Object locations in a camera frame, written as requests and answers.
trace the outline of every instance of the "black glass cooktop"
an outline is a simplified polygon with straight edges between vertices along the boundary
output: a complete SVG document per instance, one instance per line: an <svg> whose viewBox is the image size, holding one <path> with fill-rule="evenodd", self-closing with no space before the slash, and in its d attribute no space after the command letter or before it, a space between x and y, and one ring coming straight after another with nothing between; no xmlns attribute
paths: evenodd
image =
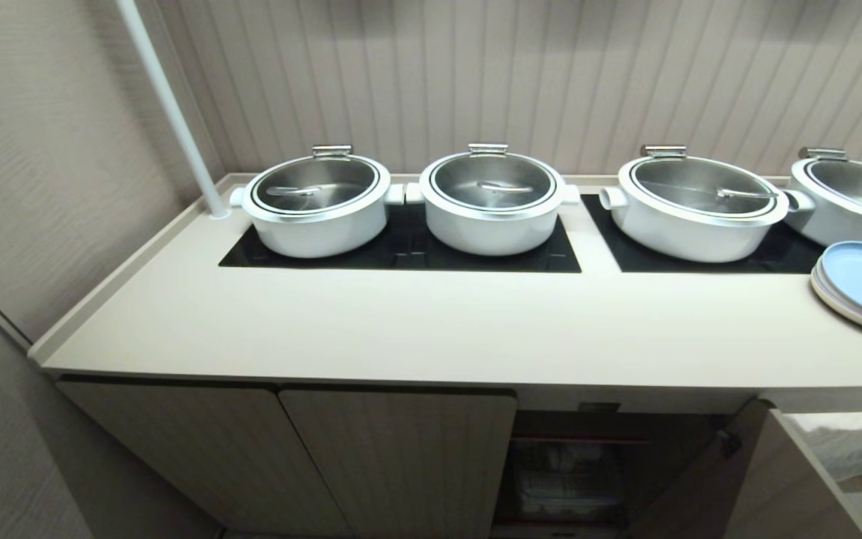
<svg viewBox="0 0 862 539"><path fill-rule="evenodd" d="M622 272L633 273L810 273L824 252L794 229L778 222L770 227L759 248L745 259L725 264L680 260L642 246L620 231L598 195L582 195L584 206L608 242Z"/></svg>
<svg viewBox="0 0 862 539"><path fill-rule="evenodd" d="M292 267L292 269L450 270L451 272L580 273L560 218L547 242L512 256L468 255L438 241L424 221L424 205L390 206L383 232L360 248L326 258L278 255L261 243L251 226L218 263L223 267Z"/></svg>

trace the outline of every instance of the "white pot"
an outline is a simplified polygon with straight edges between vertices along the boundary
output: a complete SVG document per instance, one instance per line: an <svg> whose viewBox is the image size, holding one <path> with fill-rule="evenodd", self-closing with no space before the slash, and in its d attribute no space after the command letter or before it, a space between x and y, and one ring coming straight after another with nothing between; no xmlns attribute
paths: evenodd
<svg viewBox="0 0 862 539"><path fill-rule="evenodd" d="M424 202L428 229L446 245L472 255L507 256L547 241L561 204L580 204L575 186L533 157L506 144L470 144L442 157L409 185L408 204Z"/></svg>
<svg viewBox="0 0 862 539"><path fill-rule="evenodd" d="M295 258L341 255L370 242L387 224L386 204L403 204L388 169L350 146L315 147L232 193L268 249Z"/></svg>
<svg viewBox="0 0 862 539"><path fill-rule="evenodd" d="M745 258L787 213L787 195L728 163L690 157L684 147L643 147L620 167L619 187L601 205L638 243L694 262Z"/></svg>
<svg viewBox="0 0 862 539"><path fill-rule="evenodd" d="M790 168L790 189L808 200L786 222L820 245L862 242L862 163L848 160L842 150L801 150Z"/></svg>

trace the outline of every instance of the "beige countertop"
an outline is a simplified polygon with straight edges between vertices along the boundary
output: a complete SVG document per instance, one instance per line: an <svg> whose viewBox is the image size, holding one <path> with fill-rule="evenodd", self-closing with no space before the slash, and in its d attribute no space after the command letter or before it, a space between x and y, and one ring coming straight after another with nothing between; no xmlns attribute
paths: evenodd
<svg viewBox="0 0 862 539"><path fill-rule="evenodd" d="M226 197L248 179L226 177ZM244 212L192 206L30 356L52 373L170 378L862 386L862 329L806 275L621 273L584 206L560 217L583 273L240 269L218 261Z"/></svg>

